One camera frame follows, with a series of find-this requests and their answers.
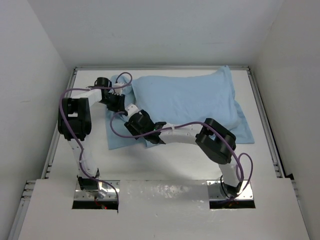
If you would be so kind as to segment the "light blue green pillowcase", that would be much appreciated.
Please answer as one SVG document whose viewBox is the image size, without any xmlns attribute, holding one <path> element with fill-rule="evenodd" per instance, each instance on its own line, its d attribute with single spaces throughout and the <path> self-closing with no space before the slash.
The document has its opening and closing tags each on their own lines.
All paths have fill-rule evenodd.
<svg viewBox="0 0 320 240">
<path fill-rule="evenodd" d="M 255 142 L 236 101 L 232 73 L 227 65 L 201 76 L 142 76 L 123 88 L 122 94 L 125 106 L 136 105 L 155 123 L 182 125 L 211 118 L 231 131 L 237 144 Z"/>
</svg>

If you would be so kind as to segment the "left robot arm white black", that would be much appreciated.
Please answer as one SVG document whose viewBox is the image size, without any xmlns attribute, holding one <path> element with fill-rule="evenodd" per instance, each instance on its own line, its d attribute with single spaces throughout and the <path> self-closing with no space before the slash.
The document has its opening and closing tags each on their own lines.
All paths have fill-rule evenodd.
<svg viewBox="0 0 320 240">
<path fill-rule="evenodd" d="M 107 194 L 119 194 L 111 183 L 100 179 L 100 171 L 93 158 L 89 141 L 92 131 L 91 107 L 96 103 L 104 104 L 109 110 L 125 110 L 123 88 L 131 83 L 112 83 L 108 78 L 99 77 L 92 86 L 69 88 L 59 100 L 58 132 L 69 143 L 76 160 L 80 189 L 90 193 L 97 200 Z"/>
</svg>

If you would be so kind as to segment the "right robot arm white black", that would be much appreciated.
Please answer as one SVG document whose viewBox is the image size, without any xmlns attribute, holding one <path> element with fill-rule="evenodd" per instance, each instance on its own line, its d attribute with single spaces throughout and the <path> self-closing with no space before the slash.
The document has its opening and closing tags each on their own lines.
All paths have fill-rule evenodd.
<svg viewBox="0 0 320 240">
<path fill-rule="evenodd" d="M 154 123 L 149 114 L 134 104 L 125 109 L 128 121 L 124 124 L 135 139 L 143 137 L 153 145 L 171 143 L 197 145 L 204 154 L 218 164 L 223 180 L 224 194 L 234 199 L 244 181 L 240 159 L 235 154 L 236 136 L 212 118 L 205 122 L 190 122 L 174 125 L 165 121 Z"/>
</svg>

